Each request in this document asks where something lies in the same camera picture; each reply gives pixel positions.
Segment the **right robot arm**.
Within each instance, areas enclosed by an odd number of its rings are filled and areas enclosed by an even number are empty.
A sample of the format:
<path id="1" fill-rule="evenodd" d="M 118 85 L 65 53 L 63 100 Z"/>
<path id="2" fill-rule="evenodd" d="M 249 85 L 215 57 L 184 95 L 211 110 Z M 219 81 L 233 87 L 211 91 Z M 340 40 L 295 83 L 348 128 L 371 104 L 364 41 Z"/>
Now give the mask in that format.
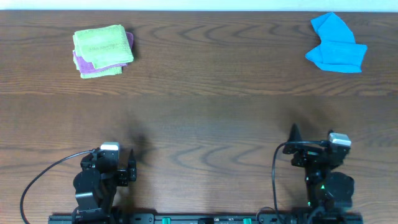
<path id="1" fill-rule="evenodd" d="M 291 164 L 305 170 L 305 184 L 310 209 L 297 216 L 303 223 L 347 223 L 344 210 L 353 206 L 354 179 L 335 169 L 343 165 L 351 150 L 346 134 L 328 132 L 328 139 L 304 141 L 293 124 L 282 150 L 291 154 Z"/>

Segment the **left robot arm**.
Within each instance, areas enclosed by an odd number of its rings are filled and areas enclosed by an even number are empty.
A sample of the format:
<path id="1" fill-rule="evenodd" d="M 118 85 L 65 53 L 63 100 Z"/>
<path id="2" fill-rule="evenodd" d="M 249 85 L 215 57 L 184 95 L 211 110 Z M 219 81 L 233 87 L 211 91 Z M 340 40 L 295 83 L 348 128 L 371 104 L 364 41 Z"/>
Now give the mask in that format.
<path id="1" fill-rule="evenodd" d="M 130 151 L 124 169 L 118 167 L 118 150 L 100 148 L 91 150 L 80 165 L 82 171 L 73 180 L 78 206 L 72 212 L 72 223 L 122 223 L 113 201 L 118 187 L 127 187 L 137 179 L 134 151 Z"/>

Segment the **blue cloth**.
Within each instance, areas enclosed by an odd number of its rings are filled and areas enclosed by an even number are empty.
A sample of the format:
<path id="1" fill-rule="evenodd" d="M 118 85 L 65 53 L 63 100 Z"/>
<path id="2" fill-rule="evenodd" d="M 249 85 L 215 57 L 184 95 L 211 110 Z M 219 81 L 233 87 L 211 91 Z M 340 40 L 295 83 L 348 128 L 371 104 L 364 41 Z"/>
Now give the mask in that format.
<path id="1" fill-rule="evenodd" d="M 305 54 L 320 70 L 339 73 L 360 73 L 368 49 L 358 44 L 346 23 L 335 13 L 318 16 L 311 20 L 320 45 Z"/>

